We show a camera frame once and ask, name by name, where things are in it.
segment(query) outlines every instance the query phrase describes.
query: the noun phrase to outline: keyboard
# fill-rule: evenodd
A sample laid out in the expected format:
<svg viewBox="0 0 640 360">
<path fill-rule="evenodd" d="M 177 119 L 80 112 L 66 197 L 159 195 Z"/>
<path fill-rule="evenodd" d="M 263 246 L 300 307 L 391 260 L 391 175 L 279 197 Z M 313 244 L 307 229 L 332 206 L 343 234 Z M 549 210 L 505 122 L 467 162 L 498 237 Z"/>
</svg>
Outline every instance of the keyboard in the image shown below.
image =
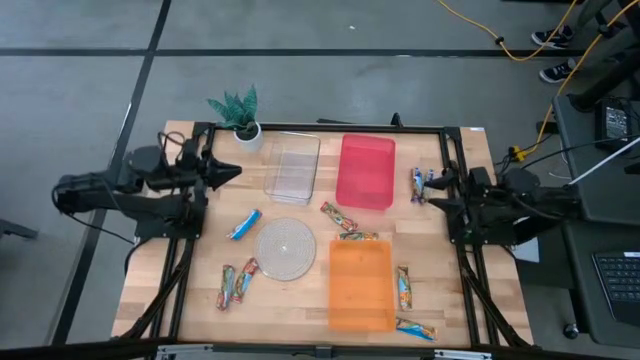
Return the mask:
<svg viewBox="0 0 640 360">
<path fill-rule="evenodd" d="M 640 326 L 640 251 L 598 253 L 593 261 L 613 318 Z"/>
</svg>

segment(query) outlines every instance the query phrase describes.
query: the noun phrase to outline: gray floor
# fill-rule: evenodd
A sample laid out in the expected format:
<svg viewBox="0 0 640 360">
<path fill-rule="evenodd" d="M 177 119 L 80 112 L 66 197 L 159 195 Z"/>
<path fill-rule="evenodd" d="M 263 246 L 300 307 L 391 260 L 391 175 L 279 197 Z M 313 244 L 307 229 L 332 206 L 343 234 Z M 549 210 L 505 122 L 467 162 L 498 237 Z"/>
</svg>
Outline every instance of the gray floor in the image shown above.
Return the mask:
<svg viewBox="0 0 640 360">
<path fill-rule="evenodd" d="M 448 3 L 504 35 L 517 49 L 534 48 L 530 32 L 552 27 L 566 9 L 499 0 Z M 146 48 L 160 5 L 160 0 L 4 0 L 0 47 Z M 584 47 L 591 36 L 580 34 L 576 46 Z M 479 29 L 433 1 L 419 0 L 401 5 L 389 0 L 174 0 L 159 47 L 495 49 Z M 323 117 L 383 124 L 397 111 L 406 124 L 484 127 L 497 161 L 508 146 L 535 141 L 534 124 L 542 120 L 557 90 L 541 83 L 537 71 L 557 62 L 557 58 L 514 63 L 505 58 L 157 57 L 128 148 L 154 143 L 155 133 L 169 119 L 216 120 L 206 98 L 255 84 L 263 122 L 313 122 Z M 0 348 L 48 341 L 84 232 L 57 214 L 50 189 L 63 174 L 106 167 L 141 64 L 141 57 L 0 57 L 0 146 L 5 154 L 0 218 L 40 231 L 34 241 L 15 237 L 0 241 Z M 594 77 L 587 74 L 571 87 L 580 90 Z M 538 155 L 558 146 L 552 139 Z M 549 172 L 568 174 L 559 158 L 534 170 L 549 185 L 565 181 Z M 105 227 L 133 232 L 133 223 L 117 214 L 107 216 Z M 69 341 L 109 337 L 128 247 L 101 236 Z M 572 317 L 566 292 L 532 286 L 523 290 L 534 339 L 542 347 L 638 357 L 636 350 L 600 346 L 588 336 L 566 340 L 559 332 Z"/>
</svg>

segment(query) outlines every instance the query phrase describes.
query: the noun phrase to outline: yellow cable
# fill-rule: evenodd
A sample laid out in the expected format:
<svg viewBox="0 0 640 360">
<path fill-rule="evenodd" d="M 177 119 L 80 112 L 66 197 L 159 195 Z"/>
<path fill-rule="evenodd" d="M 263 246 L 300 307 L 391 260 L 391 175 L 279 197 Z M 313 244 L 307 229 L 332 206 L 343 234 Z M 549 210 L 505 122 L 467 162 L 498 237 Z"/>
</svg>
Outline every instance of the yellow cable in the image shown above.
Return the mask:
<svg viewBox="0 0 640 360">
<path fill-rule="evenodd" d="M 640 0 L 633 0 L 631 3 L 625 6 L 622 10 L 620 10 L 620 12 L 617 13 L 616 16 L 614 16 L 613 19 L 611 19 L 611 21 L 609 21 L 609 23 L 607 24 L 607 27 L 610 27 L 611 25 L 613 25 L 613 23 L 615 23 L 618 20 L 618 18 L 622 16 L 622 14 L 624 14 L 627 10 L 629 10 L 629 8 L 637 4 L 639 1 Z M 580 61 L 578 61 L 576 66 L 569 73 L 569 76 L 567 76 L 567 78 L 562 82 L 562 85 L 560 85 L 560 88 L 558 89 L 556 96 L 560 96 L 560 94 L 562 93 L 562 90 L 564 90 L 569 80 L 571 80 L 571 78 L 573 77 L 573 74 L 575 74 L 576 70 L 578 70 L 578 68 L 582 65 L 582 63 L 584 62 L 584 59 L 587 58 L 587 55 L 589 55 L 589 53 L 591 52 L 591 49 L 593 49 L 593 47 L 596 46 L 596 44 L 600 41 L 600 39 L 602 39 L 602 34 L 598 34 L 598 36 L 596 36 L 596 38 L 593 39 L 593 41 L 591 42 L 591 45 L 589 45 L 587 50 L 585 50 L 584 54 L 580 58 Z M 549 105 L 549 109 L 547 110 L 547 115 L 545 115 L 544 121 L 542 122 L 542 126 L 540 127 L 540 133 L 538 133 L 538 139 L 536 140 L 535 146 L 527 151 L 523 151 L 522 154 L 524 156 L 527 156 L 538 149 L 538 144 L 542 139 L 542 134 L 544 134 L 544 128 L 547 125 L 547 122 L 549 122 L 549 118 L 551 117 L 552 108 L 553 106 Z"/>
<path fill-rule="evenodd" d="M 480 24 L 480 23 L 478 23 L 476 21 L 473 21 L 473 20 L 469 19 L 468 17 L 456 12 L 455 10 L 451 9 L 451 7 L 449 7 L 449 5 L 445 4 L 444 1 L 438 0 L 438 2 L 442 6 L 444 6 L 445 9 L 447 9 L 450 13 L 454 14 L 455 16 L 457 16 L 457 17 L 461 18 L 462 20 L 464 20 L 464 21 L 466 21 L 468 23 L 471 23 L 471 24 L 481 28 L 482 30 L 488 32 L 489 34 L 491 34 L 491 36 L 493 36 L 494 39 L 498 39 L 499 38 L 499 36 L 496 35 L 496 33 L 494 33 L 493 31 L 491 31 L 491 29 L 489 29 L 488 27 L 486 27 L 486 26 L 484 26 L 484 25 L 482 25 L 482 24 Z M 573 7 L 575 6 L 575 4 L 577 2 L 578 2 L 577 0 L 574 0 L 571 3 L 571 6 L 569 6 L 569 9 L 567 9 L 567 12 L 562 17 L 562 20 L 560 20 L 560 23 L 558 23 L 558 26 L 556 26 L 556 28 L 553 30 L 551 35 L 549 35 L 549 38 L 544 42 L 544 44 L 542 46 L 540 46 L 538 48 L 538 50 L 534 51 L 531 55 L 529 55 L 527 57 L 524 57 L 524 58 L 517 58 L 517 57 L 511 55 L 509 50 L 504 46 L 504 41 L 500 42 L 500 47 L 502 47 L 502 50 L 504 50 L 504 52 L 507 54 L 507 56 L 511 60 L 514 60 L 514 61 L 523 62 L 523 61 L 527 61 L 527 60 L 530 60 L 530 59 L 534 58 L 540 51 L 542 51 L 542 49 L 549 42 L 549 40 L 551 40 L 555 36 L 555 34 L 558 32 L 558 30 L 560 29 L 562 24 L 564 24 L 564 22 L 567 20 L 567 17 L 571 13 L 571 10 L 573 9 Z M 613 23 L 615 23 L 618 20 L 618 18 L 620 18 L 620 16 L 622 16 L 627 10 L 629 10 L 632 6 L 636 5 L 638 2 L 640 2 L 640 0 L 633 0 L 631 3 L 629 3 L 627 6 L 625 6 L 622 10 L 620 10 L 620 12 L 617 13 L 616 16 L 614 16 L 613 19 L 611 19 L 611 21 L 609 21 L 609 23 L 607 24 L 607 27 L 611 27 L 611 25 Z M 580 58 L 580 61 L 578 61 L 576 66 L 569 73 L 569 76 L 567 76 L 567 78 L 562 82 L 562 85 L 560 85 L 560 88 L 558 89 L 558 92 L 556 93 L 556 96 L 559 96 L 562 93 L 562 90 L 564 90 L 564 88 L 567 86 L 567 83 L 569 82 L 569 80 L 571 80 L 571 78 L 573 77 L 573 74 L 582 65 L 582 63 L 584 62 L 584 59 L 587 57 L 587 55 L 589 55 L 589 53 L 591 52 L 591 49 L 593 49 L 593 47 L 600 41 L 600 39 L 602 39 L 602 34 L 598 34 L 598 36 L 591 42 L 591 45 L 589 45 L 587 50 L 585 50 L 584 54 Z M 549 118 L 551 117 L 552 109 L 553 109 L 552 105 L 549 105 L 549 109 L 547 110 L 547 114 L 545 115 L 544 121 L 542 122 L 542 126 L 540 127 L 540 133 L 538 133 L 538 139 L 536 140 L 535 146 L 533 148 L 529 149 L 529 150 L 520 151 L 518 154 L 521 154 L 523 157 L 525 157 L 525 156 L 533 153 L 534 151 L 536 151 L 538 149 L 538 144 L 540 143 L 540 140 L 542 139 L 542 134 L 544 134 L 544 128 L 547 125 L 547 122 L 549 122 Z"/>
<path fill-rule="evenodd" d="M 438 2 L 440 3 L 440 5 L 444 6 L 445 9 L 447 9 L 450 13 L 452 13 L 453 15 L 459 17 L 460 19 L 473 24 L 477 27 L 479 27 L 480 29 L 488 32 L 489 34 L 491 34 L 491 36 L 493 36 L 494 39 L 498 39 L 500 38 L 498 35 L 496 35 L 495 32 L 493 32 L 491 29 L 489 29 L 488 27 L 473 21 L 471 19 L 469 19 L 468 17 L 456 12 L 455 10 L 453 10 L 451 7 L 449 7 L 449 5 L 445 4 L 444 1 L 442 0 L 438 0 Z M 553 32 L 551 32 L 551 35 L 549 35 L 549 38 L 547 38 L 547 40 L 545 40 L 544 44 L 542 44 L 538 50 L 534 51 L 531 55 L 527 56 L 527 57 L 523 57 L 523 58 L 518 58 L 513 56 L 510 52 L 509 49 L 507 49 L 506 46 L 504 46 L 504 41 L 500 42 L 500 47 L 502 47 L 502 50 L 504 50 L 504 52 L 507 54 L 507 56 L 513 60 L 513 61 L 519 61 L 519 62 L 524 62 L 524 61 L 528 61 L 533 59 L 534 57 L 536 57 L 536 55 L 538 55 L 538 53 L 540 51 L 542 51 L 542 49 L 544 49 L 545 45 L 547 45 L 547 43 L 549 42 L 549 40 L 553 39 L 553 37 L 556 35 L 556 33 L 558 32 L 558 30 L 560 30 L 560 27 L 564 24 L 564 22 L 567 20 L 567 18 L 569 17 L 569 14 L 571 13 L 571 10 L 573 10 L 573 7 L 576 5 L 576 3 L 578 2 L 578 0 L 573 0 L 573 2 L 571 3 L 571 5 L 569 6 L 569 9 L 567 9 L 567 12 L 564 13 L 564 16 L 562 17 L 562 20 L 560 20 L 560 22 L 558 23 L 558 26 L 556 26 L 556 28 L 553 30 Z"/>
</svg>

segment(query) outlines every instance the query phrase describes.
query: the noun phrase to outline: white pot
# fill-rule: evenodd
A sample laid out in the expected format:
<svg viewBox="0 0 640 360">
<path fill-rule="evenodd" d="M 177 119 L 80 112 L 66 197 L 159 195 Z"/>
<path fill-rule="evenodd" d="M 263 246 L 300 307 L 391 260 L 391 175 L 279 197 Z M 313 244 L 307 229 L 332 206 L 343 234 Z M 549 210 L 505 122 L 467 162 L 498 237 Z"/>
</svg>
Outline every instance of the white pot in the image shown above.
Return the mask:
<svg viewBox="0 0 640 360">
<path fill-rule="evenodd" d="M 262 128 L 260 124 L 256 123 L 258 126 L 258 134 L 251 140 L 242 140 L 238 137 L 238 135 L 233 132 L 233 136 L 236 138 L 236 141 L 240 143 L 242 148 L 247 152 L 257 152 L 262 148 L 262 144 L 264 143 L 264 136 L 262 135 Z"/>
</svg>

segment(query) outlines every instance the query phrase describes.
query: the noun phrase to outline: clear plastic container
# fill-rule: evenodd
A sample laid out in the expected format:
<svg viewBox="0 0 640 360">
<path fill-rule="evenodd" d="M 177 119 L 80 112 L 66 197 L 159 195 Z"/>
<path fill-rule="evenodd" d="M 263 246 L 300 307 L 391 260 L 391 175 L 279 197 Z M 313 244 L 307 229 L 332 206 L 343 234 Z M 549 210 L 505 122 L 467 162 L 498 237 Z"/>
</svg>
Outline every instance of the clear plastic container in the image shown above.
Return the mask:
<svg viewBox="0 0 640 360">
<path fill-rule="evenodd" d="M 279 133 L 273 139 L 264 192 L 273 201 L 309 204 L 319 154 L 319 137 L 292 132 Z"/>
</svg>

